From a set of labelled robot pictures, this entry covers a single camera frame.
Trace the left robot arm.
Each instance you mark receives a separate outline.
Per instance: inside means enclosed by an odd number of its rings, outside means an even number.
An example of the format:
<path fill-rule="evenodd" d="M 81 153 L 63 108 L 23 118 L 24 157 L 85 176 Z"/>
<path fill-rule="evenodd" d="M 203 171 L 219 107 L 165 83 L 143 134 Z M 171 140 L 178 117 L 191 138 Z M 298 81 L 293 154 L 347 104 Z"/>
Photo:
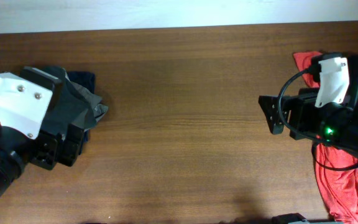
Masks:
<path fill-rule="evenodd" d="M 27 164 L 71 167 L 94 125 L 90 104 L 63 68 L 0 73 L 0 197 Z"/>

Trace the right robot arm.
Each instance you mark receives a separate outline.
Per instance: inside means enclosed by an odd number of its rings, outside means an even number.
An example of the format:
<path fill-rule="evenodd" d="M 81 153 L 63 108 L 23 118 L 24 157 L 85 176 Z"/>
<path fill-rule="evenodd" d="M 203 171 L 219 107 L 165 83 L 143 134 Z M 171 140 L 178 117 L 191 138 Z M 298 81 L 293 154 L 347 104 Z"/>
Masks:
<path fill-rule="evenodd" d="M 266 117 L 269 131 L 281 134 L 290 130 L 295 140 L 312 141 L 312 155 L 318 144 L 343 150 L 358 160 L 358 75 L 351 77 L 350 89 L 343 103 L 327 103 L 315 107 L 317 88 L 302 88 L 296 96 L 259 96 L 258 103 Z M 332 167 L 333 171 L 358 169 L 351 166 Z"/>

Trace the dark green Nike t-shirt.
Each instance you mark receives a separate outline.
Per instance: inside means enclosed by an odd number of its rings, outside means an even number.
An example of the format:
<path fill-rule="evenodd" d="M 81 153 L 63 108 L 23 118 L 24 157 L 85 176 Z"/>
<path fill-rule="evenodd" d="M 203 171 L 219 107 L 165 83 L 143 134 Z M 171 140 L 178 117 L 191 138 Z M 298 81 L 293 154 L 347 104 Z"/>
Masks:
<path fill-rule="evenodd" d="M 93 129 L 97 125 L 97 121 L 91 103 L 82 93 L 85 90 L 94 93 L 95 74 L 68 72 L 59 66 L 47 66 L 41 71 L 63 80 L 63 88 L 57 104 L 45 115 L 41 130 L 52 135 L 66 135 L 70 124 L 84 130 Z"/>

